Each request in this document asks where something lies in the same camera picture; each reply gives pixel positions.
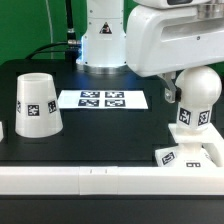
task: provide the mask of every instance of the white paper sheet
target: white paper sheet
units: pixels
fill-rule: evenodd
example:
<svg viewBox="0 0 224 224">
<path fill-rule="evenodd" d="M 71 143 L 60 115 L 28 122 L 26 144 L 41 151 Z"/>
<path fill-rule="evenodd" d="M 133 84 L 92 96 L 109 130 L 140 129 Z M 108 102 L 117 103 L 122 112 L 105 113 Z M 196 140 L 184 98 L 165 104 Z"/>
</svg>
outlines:
<svg viewBox="0 0 224 224">
<path fill-rule="evenodd" d="M 63 90 L 58 104 L 60 109 L 148 109 L 143 91 Z"/>
</svg>

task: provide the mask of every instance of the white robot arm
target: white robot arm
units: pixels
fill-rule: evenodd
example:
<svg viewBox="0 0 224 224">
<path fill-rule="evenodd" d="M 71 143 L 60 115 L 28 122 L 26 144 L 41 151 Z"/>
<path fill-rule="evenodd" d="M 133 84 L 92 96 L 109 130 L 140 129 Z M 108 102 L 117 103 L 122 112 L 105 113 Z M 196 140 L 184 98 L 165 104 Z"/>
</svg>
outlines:
<svg viewBox="0 0 224 224">
<path fill-rule="evenodd" d="M 136 2 L 141 5 L 132 11 L 127 27 L 128 66 L 140 76 L 165 79 L 171 89 L 165 97 L 167 101 L 171 98 L 170 102 L 175 101 L 172 91 L 176 90 L 171 78 L 186 69 L 176 81 L 181 90 L 177 122 L 169 125 L 178 146 L 157 150 L 158 165 L 224 166 L 224 141 L 210 124 L 221 81 L 215 71 L 204 66 L 224 61 L 224 4 L 219 0 Z M 211 146 L 215 141 L 219 148 L 209 147 L 210 154 L 202 148 L 202 144 Z"/>
</svg>

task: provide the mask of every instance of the black tabletop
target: black tabletop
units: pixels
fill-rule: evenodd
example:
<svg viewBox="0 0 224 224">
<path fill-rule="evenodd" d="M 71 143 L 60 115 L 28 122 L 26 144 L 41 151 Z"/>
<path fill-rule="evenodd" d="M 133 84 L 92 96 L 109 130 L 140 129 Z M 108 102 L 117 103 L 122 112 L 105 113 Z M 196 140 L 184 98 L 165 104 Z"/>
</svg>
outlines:
<svg viewBox="0 0 224 224">
<path fill-rule="evenodd" d="M 17 77 L 49 73 L 62 90 L 142 90 L 148 109 L 63 109 L 63 130 L 50 137 L 15 133 Z M 224 136 L 223 96 L 212 123 Z M 176 145 L 168 124 L 177 104 L 164 100 L 157 77 L 77 71 L 63 60 L 13 60 L 0 67 L 1 166 L 157 166 L 156 149 Z M 223 196 L 1 196 L 3 223 L 222 223 Z"/>
</svg>

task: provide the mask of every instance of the green wall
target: green wall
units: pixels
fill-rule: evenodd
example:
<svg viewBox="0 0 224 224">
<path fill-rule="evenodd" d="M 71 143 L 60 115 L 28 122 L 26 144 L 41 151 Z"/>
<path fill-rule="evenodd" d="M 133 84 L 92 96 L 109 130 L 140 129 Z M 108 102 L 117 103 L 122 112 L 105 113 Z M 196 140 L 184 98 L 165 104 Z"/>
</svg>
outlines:
<svg viewBox="0 0 224 224">
<path fill-rule="evenodd" d="M 73 19 L 80 38 L 86 31 L 86 0 L 72 0 Z M 66 40 L 65 0 L 49 0 L 54 42 Z M 124 26 L 130 11 L 136 6 L 124 0 Z M 21 59 L 50 43 L 45 0 L 1 0 L 0 4 L 0 64 L 10 59 Z M 49 54 L 35 58 L 49 58 Z M 63 58 L 61 53 L 55 58 Z"/>
</svg>

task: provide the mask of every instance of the black cable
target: black cable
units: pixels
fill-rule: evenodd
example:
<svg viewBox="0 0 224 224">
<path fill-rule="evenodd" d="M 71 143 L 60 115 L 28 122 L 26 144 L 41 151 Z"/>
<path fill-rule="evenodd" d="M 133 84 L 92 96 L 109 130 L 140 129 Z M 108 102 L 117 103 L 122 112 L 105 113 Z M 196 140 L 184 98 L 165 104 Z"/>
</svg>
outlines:
<svg viewBox="0 0 224 224">
<path fill-rule="evenodd" d="M 56 47 L 56 46 L 61 46 L 61 45 L 68 45 L 68 43 L 67 42 L 57 42 L 57 43 L 47 44 L 47 45 L 37 48 L 34 52 L 42 51 L 42 50 L 50 48 L 50 47 Z"/>
<path fill-rule="evenodd" d="M 67 42 L 57 42 L 57 43 L 52 43 L 52 44 L 44 45 L 42 47 L 37 48 L 34 52 L 32 52 L 31 54 L 29 54 L 28 56 L 26 56 L 25 59 L 30 59 L 30 57 L 32 58 L 33 55 L 35 55 L 35 52 L 39 52 L 39 51 L 42 51 L 42 50 L 47 49 L 47 48 L 61 46 L 61 45 L 68 45 L 68 44 L 67 44 Z"/>
<path fill-rule="evenodd" d="M 67 12 L 67 26 L 68 29 L 73 29 L 72 3 L 71 0 L 65 0 Z"/>
<path fill-rule="evenodd" d="M 67 39 L 69 40 L 76 40 L 76 33 L 74 30 L 73 25 L 73 15 L 72 15 L 72 2 L 71 0 L 65 0 L 65 6 L 66 6 L 66 15 L 67 15 Z"/>
<path fill-rule="evenodd" d="M 63 51 L 35 51 L 32 54 L 28 55 L 25 59 L 26 60 L 31 60 L 33 56 L 35 56 L 36 54 L 45 54 L 45 53 L 60 53 L 60 52 L 66 52 L 66 50 Z"/>
</svg>

